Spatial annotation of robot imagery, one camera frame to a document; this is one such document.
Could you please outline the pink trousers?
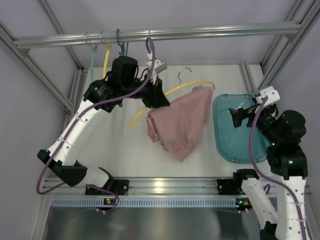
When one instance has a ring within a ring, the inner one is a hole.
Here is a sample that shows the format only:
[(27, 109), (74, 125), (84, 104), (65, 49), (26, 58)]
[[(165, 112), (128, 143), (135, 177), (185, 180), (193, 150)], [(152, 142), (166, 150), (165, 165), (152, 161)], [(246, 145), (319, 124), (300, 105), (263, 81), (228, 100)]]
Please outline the pink trousers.
[(212, 97), (213, 88), (200, 85), (170, 106), (150, 110), (146, 119), (148, 137), (183, 162), (201, 140)]

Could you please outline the yellow hanger with trousers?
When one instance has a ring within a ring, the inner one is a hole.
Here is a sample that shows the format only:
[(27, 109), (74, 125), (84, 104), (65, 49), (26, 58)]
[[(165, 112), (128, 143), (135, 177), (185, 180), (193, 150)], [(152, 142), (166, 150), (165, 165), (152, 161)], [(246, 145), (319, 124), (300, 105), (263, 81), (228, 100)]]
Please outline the yellow hanger with trousers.
[[(193, 80), (193, 81), (188, 81), (186, 83), (182, 83), (182, 79), (180, 78), (180, 74), (185, 71), (185, 70), (189, 70), (190, 73), (192, 73), (192, 69), (190, 67), (185, 67), (183, 68), (177, 75), (177, 78), (179, 80), (179, 85), (168, 90), (167, 92), (164, 93), (165, 96), (169, 95), (169, 94), (172, 94), (180, 89), (183, 89), (183, 88), (186, 88), (188, 86), (191, 86), (191, 85), (200, 85), (200, 84), (209, 84), (211, 85), (211, 88), (213, 90), (216, 89), (216, 86), (215, 86), (215, 83), (213, 81), (210, 81), (210, 80)], [(148, 108), (145, 106), (143, 107), (130, 121), (129, 125), (128, 125), (128, 128), (131, 129), (131, 128), (134, 128), (138, 125), (140, 125), (147, 117), (146, 116), (142, 116), (142, 114), (147, 110)]]

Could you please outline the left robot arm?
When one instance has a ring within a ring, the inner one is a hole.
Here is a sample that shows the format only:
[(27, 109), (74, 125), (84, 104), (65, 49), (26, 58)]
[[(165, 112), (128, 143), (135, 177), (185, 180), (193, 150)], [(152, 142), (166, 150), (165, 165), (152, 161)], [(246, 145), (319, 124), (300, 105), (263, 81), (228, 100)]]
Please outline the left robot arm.
[(138, 62), (132, 57), (116, 58), (102, 79), (93, 81), (83, 95), (79, 108), (58, 140), (41, 149), (37, 158), (50, 168), (65, 184), (79, 183), (107, 188), (112, 175), (105, 169), (90, 168), (80, 163), (78, 156), (91, 133), (124, 99), (141, 99), (150, 109), (170, 105), (162, 89), (159, 73), (167, 69), (159, 59), (147, 62), (148, 74), (136, 76)]

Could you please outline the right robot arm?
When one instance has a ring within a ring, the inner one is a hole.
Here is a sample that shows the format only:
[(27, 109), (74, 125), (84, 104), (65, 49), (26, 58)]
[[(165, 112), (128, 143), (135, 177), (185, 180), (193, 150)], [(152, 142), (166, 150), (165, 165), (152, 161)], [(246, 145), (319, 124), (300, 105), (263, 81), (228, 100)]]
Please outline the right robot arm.
[[(233, 173), (238, 191), (243, 192), (259, 222), (261, 240), (308, 240), (305, 214), (305, 186), (308, 176), (307, 157), (300, 147), (306, 134), (306, 120), (295, 110), (278, 115), (275, 104), (267, 98), (260, 104), (243, 109), (229, 109), (233, 126), (248, 120), (249, 156), (252, 169)], [(268, 140), (266, 159), (272, 176), (266, 176), (254, 159), (255, 130)]]

